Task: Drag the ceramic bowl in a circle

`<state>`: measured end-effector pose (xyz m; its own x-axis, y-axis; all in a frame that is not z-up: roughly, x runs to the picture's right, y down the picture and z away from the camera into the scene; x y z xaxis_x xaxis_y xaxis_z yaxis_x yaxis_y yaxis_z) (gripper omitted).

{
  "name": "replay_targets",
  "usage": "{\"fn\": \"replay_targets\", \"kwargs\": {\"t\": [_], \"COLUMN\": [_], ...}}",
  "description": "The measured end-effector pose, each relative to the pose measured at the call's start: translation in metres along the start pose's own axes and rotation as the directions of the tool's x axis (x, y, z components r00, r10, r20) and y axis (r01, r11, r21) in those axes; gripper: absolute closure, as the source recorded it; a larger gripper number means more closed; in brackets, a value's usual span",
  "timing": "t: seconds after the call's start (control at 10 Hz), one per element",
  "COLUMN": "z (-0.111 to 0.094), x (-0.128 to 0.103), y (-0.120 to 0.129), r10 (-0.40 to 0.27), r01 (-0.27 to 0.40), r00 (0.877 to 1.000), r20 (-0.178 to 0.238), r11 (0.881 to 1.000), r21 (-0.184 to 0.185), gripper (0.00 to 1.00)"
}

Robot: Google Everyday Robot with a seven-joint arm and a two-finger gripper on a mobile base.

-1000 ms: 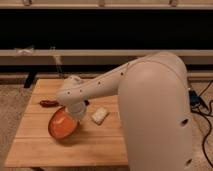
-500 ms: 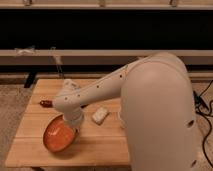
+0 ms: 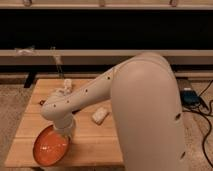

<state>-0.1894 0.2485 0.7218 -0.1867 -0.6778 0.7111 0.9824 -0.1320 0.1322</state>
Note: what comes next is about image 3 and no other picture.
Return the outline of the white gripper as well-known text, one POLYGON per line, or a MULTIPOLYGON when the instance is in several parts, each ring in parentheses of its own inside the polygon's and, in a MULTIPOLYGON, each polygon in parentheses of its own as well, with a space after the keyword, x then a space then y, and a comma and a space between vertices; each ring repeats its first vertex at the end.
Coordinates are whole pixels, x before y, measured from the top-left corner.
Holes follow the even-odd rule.
POLYGON ((72 120, 68 124, 53 123, 54 130, 62 136, 72 137, 75 130, 75 121, 72 120))

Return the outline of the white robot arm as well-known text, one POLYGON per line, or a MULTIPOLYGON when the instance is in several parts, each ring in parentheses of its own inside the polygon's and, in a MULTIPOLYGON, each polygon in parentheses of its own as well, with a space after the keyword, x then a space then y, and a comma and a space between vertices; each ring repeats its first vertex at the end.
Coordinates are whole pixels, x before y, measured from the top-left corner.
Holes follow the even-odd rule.
POLYGON ((42 116, 64 132, 76 110, 109 100, 126 171, 188 171, 178 84, 156 53, 132 57, 74 92, 54 93, 42 116))

